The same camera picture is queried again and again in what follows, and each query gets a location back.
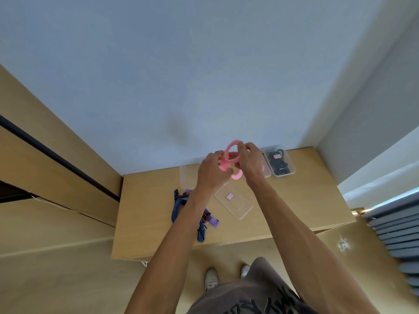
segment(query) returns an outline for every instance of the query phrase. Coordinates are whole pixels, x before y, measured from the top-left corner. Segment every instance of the hand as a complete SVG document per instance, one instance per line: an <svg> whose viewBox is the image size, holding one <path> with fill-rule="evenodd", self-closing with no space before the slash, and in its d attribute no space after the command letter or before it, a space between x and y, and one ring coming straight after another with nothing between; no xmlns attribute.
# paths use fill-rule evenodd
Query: hand
<svg viewBox="0 0 419 314"><path fill-rule="evenodd" d="M229 167L222 171L218 165L218 161L223 154L224 151L210 153L202 161L198 170L197 189L212 195L230 179L233 169Z"/></svg>
<svg viewBox="0 0 419 314"><path fill-rule="evenodd" d="M240 155L240 162L234 165L243 171L246 182L249 184L263 181L265 179L263 174L263 156L259 148L252 142L246 144L239 142L237 150L238 153L231 152L229 157Z"/></svg>

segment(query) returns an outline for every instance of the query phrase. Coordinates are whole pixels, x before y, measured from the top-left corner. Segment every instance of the pink object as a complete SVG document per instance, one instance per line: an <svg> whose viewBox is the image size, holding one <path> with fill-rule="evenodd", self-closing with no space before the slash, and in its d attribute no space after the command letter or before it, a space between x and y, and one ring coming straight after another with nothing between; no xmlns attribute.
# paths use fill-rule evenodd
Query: pink object
<svg viewBox="0 0 419 314"><path fill-rule="evenodd" d="M236 158L233 159L228 159L228 150L231 149L231 147L233 145L237 145L240 142L240 140L234 140L233 142L231 142L228 147L225 149L224 154L221 156L220 158L220 169L222 169L223 171L225 171L226 169L228 169L230 167L230 163L237 163L240 161L240 155ZM238 171L238 173L236 175L231 175L232 179L239 179L241 176L243 175L242 170Z"/></svg>

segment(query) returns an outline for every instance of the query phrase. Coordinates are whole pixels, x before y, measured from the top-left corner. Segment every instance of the shoe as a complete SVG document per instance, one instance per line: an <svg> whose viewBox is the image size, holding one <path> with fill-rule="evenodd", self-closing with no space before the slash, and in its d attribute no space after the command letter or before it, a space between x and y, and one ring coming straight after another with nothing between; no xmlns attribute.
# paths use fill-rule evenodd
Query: shoe
<svg viewBox="0 0 419 314"><path fill-rule="evenodd" d="M249 272L250 266L248 264L243 264L240 269L240 279L243 279Z"/></svg>
<svg viewBox="0 0 419 314"><path fill-rule="evenodd" d="M214 268L209 268L205 274L204 279L204 289L208 291L209 289L215 288L219 283L217 271Z"/></svg>

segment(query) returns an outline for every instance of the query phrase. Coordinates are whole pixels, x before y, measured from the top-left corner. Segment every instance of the person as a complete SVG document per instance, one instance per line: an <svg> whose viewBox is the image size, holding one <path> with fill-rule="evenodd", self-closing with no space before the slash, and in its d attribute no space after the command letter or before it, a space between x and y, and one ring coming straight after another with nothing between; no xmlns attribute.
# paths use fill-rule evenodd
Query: person
<svg viewBox="0 0 419 314"><path fill-rule="evenodd" d="M256 196L298 295L264 258L257 258L250 269L242 269L244 278L232 283L219 284L215 269L209 269L206 291L188 314L379 314L341 261L265 180L260 150L253 143L240 142L238 153L236 166ZM148 264L125 314L175 313L197 225L210 197L233 173L232 168L219 169L222 154L210 153L202 162L196 188Z"/></svg>

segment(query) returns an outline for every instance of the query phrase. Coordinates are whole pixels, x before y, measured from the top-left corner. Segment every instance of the black device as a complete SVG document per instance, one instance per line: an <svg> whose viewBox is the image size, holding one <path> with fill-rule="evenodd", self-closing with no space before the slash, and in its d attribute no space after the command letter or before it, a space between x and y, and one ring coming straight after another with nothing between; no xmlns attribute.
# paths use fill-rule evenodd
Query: black device
<svg viewBox="0 0 419 314"><path fill-rule="evenodd" d="M268 161L275 175L290 174L288 163L284 160L284 150L281 148L268 153Z"/></svg>

